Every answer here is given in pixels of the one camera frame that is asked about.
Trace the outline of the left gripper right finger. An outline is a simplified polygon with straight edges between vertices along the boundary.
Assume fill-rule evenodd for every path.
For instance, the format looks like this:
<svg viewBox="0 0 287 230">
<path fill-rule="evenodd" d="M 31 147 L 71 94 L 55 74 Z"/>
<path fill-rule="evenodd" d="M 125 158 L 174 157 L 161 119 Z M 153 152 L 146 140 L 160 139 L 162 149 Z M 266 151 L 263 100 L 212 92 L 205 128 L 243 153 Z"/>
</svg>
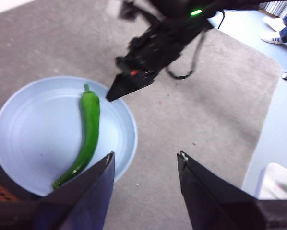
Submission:
<svg viewBox="0 0 287 230">
<path fill-rule="evenodd" d="M 194 230 L 287 230 L 287 199 L 257 199 L 184 151 L 177 154 L 181 194 Z"/>
</svg>

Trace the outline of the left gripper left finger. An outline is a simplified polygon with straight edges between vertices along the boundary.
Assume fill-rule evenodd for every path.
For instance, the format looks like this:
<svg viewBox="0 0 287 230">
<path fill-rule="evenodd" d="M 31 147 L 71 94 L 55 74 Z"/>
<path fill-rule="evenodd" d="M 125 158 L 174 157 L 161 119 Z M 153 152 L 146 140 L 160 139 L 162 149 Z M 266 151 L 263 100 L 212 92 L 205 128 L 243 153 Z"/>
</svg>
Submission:
<svg viewBox="0 0 287 230">
<path fill-rule="evenodd" d="M 112 196 L 115 153 L 110 152 L 59 189 L 20 197 L 0 182 L 0 230 L 101 230 Z"/>
</svg>

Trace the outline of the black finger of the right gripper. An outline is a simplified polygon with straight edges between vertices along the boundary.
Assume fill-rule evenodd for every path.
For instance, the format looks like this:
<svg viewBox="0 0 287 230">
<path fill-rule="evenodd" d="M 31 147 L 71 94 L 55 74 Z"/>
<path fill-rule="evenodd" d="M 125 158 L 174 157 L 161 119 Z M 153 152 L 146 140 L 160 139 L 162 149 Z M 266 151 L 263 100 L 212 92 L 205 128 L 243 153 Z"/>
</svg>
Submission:
<svg viewBox="0 0 287 230">
<path fill-rule="evenodd" d="M 154 82 L 156 74 L 141 71 L 122 72 L 115 76 L 114 81 L 107 92 L 106 99 L 111 102 Z"/>
</svg>

